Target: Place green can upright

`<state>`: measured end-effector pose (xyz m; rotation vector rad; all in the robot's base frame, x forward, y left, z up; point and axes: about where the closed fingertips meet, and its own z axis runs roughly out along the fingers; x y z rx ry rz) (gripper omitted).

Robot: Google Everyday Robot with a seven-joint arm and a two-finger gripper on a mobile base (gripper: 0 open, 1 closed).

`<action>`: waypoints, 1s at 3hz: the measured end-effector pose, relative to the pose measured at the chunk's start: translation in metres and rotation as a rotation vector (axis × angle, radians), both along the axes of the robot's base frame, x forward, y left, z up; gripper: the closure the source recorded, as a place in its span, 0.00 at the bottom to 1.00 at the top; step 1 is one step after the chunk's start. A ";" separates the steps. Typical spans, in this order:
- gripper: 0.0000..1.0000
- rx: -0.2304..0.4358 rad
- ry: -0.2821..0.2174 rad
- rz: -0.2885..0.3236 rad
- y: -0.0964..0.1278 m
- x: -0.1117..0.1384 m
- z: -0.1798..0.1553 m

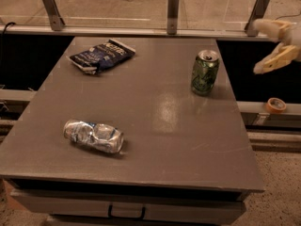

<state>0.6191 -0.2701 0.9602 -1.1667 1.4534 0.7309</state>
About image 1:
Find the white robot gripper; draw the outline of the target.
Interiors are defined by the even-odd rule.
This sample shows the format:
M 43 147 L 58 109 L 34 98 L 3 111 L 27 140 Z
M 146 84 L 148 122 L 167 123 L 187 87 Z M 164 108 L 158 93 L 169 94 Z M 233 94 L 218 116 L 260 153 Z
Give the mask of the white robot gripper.
M 301 61 L 301 23 L 257 19 L 252 27 L 266 35 L 269 40 L 279 43 L 272 53 L 255 64 L 253 73 L 264 74 L 288 66 L 293 60 Z

